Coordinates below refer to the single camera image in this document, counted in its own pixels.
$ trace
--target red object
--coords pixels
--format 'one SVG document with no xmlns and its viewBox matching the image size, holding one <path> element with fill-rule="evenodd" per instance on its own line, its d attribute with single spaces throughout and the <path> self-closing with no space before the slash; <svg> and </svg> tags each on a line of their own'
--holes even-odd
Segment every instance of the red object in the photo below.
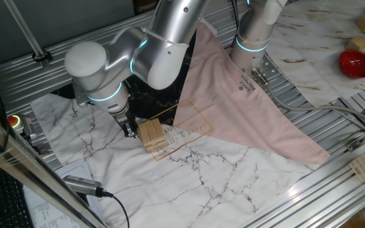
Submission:
<svg viewBox="0 0 365 228">
<path fill-rule="evenodd" d="M 365 78 L 365 54 L 361 51 L 344 51 L 340 57 L 342 72 L 351 79 Z"/>
<path fill-rule="evenodd" d="M 10 116 L 10 117 L 8 117 L 8 123 L 11 126 L 15 126 L 18 123 L 18 120 L 15 117 Z"/>
</svg>

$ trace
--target white marble surface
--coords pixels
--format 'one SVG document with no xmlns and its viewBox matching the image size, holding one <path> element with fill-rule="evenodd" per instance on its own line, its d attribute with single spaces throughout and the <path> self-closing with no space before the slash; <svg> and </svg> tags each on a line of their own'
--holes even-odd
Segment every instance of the white marble surface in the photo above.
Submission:
<svg viewBox="0 0 365 228">
<path fill-rule="evenodd" d="M 93 106 L 48 94 L 32 108 L 59 161 L 85 159 L 131 227 L 237 227 L 316 168 L 207 136 L 155 161 Z M 125 227 L 114 200 L 99 202 L 110 227 Z"/>
<path fill-rule="evenodd" d="M 312 105 L 365 89 L 365 79 L 344 76 L 338 63 L 349 40 L 365 38 L 355 26 L 363 14 L 361 0 L 307 0 L 284 7 L 267 53 Z"/>
</svg>

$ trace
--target red button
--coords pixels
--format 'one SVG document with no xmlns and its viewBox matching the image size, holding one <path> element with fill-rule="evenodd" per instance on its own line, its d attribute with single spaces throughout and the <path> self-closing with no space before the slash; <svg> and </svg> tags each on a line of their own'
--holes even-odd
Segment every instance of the red button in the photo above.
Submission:
<svg viewBox="0 0 365 228">
<path fill-rule="evenodd" d="M 18 120 L 15 117 L 10 116 L 10 117 L 8 117 L 8 123 L 11 126 L 15 126 L 18 123 Z"/>
</svg>

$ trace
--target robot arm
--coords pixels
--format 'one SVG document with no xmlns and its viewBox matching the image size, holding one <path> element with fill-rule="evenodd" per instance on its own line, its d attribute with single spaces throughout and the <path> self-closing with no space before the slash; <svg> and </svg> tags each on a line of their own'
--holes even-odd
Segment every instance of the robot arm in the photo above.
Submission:
<svg viewBox="0 0 365 228">
<path fill-rule="evenodd" d="M 129 94 L 122 82 L 134 74 L 154 89 L 170 86 L 179 74 L 207 2 L 160 0 L 150 31 L 129 28 L 106 48 L 87 41 L 73 46 L 66 54 L 65 68 L 79 89 L 94 105 L 112 115 L 127 137 L 138 135 L 138 125 L 129 112 Z M 262 59 L 285 2 L 252 0 L 251 10 L 240 23 L 231 56 L 241 69 L 259 67 L 255 60 Z"/>
<path fill-rule="evenodd" d="M 134 74 L 154 89 L 170 86 L 179 74 L 207 2 L 160 1 L 145 41 L 144 29 L 130 28 L 106 48 L 87 41 L 66 54 L 65 68 L 74 82 L 94 105 L 114 117 L 127 137 L 136 137 L 138 126 L 129 113 L 129 95 L 122 81 Z"/>
</svg>

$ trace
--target pink cloth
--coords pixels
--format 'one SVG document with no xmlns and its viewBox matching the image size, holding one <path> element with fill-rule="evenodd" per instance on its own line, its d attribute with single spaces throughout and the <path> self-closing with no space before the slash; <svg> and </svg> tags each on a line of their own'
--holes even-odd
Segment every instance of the pink cloth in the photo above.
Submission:
<svg viewBox="0 0 365 228">
<path fill-rule="evenodd" d="M 214 130 L 208 136 L 320 165 L 329 154 L 296 128 L 249 76 L 231 61 L 211 31 L 200 24 L 180 101 L 189 99 Z M 176 116 L 194 129 L 203 118 L 178 107 Z"/>
</svg>

